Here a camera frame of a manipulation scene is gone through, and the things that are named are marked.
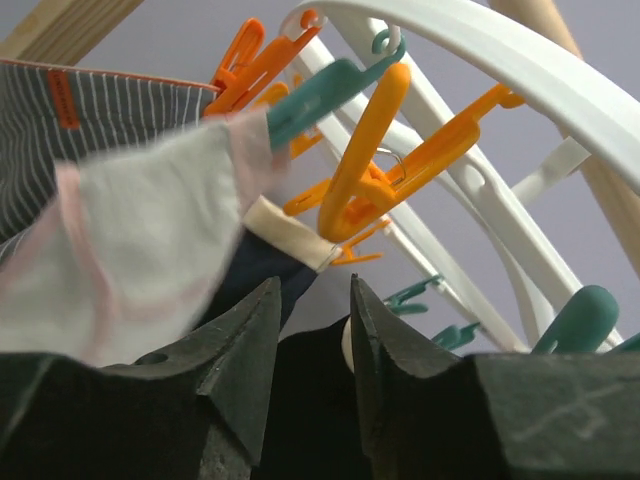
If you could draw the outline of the white pink-trimmed underwear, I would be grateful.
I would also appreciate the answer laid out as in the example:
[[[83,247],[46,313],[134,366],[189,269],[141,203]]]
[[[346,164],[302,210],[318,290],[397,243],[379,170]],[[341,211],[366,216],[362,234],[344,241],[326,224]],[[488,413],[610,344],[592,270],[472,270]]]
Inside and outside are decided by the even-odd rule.
[[[199,319],[250,205],[288,163],[265,110],[216,118],[83,166],[1,270],[1,348],[130,363]]]

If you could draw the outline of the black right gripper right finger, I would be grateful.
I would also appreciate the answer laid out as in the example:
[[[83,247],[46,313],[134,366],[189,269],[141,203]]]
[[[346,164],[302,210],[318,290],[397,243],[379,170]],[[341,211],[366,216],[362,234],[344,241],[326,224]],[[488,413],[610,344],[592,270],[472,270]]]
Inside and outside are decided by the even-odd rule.
[[[639,357],[458,357],[350,287],[363,450],[378,479],[635,479]]]

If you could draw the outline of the white oval clip hanger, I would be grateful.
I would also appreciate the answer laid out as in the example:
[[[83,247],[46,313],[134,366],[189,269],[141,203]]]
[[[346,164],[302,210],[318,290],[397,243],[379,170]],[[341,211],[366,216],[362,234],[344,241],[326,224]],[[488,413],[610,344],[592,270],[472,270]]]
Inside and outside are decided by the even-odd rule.
[[[590,156],[639,188],[638,101],[599,71],[519,23],[472,1],[304,1],[297,13],[328,18],[366,65],[387,25],[445,48],[504,82],[569,136],[520,190],[505,180],[477,146],[457,155],[439,182],[484,229],[516,294],[526,337],[518,337],[468,274],[407,205],[391,210],[394,241],[425,272],[440,274],[443,294],[469,321],[479,322],[504,351],[526,352],[538,331],[580,288],[580,281],[525,208]]]

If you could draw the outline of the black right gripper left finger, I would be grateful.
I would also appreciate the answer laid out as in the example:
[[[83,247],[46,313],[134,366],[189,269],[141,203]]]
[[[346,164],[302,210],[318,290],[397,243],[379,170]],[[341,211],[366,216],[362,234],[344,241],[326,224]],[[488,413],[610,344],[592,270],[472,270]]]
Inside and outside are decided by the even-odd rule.
[[[1,358],[5,479],[246,479],[261,458],[280,329],[272,278],[130,365]]]

